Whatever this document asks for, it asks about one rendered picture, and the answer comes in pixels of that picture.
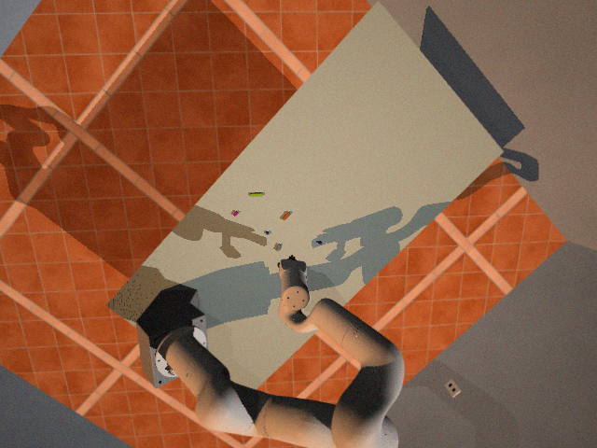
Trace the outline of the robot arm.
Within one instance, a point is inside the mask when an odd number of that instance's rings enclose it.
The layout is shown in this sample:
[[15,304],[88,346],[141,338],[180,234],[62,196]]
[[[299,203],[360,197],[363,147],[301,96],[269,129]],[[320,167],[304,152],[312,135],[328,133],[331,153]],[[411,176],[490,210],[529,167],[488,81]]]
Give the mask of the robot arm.
[[321,329],[359,362],[359,373],[337,405],[275,396],[229,381],[229,370],[206,349],[204,333],[194,326],[175,329],[162,340],[155,355],[158,371],[167,377],[179,374],[197,398],[196,416],[212,430],[307,448],[397,448],[396,427],[386,413],[404,381],[399,349],[328,298],[317,302],[306,319],[300,310],[310,299],[306,281],[300,268],[284,271],[278,315],[297,332]]

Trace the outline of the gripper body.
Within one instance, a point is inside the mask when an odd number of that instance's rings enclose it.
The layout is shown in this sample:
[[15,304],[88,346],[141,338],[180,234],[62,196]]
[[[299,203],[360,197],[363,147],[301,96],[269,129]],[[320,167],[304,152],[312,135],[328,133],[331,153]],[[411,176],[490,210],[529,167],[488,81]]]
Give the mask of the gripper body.
[[279,269],[279,274],[280,274],[281,279],[282,279],[282,275],[283,275],[284,271],[291,267],[300,268],[305,273],[305,276],[307,275],[307,265],[304,261],[292,260],[292,259],[281,259],[280,260],[280,269]]

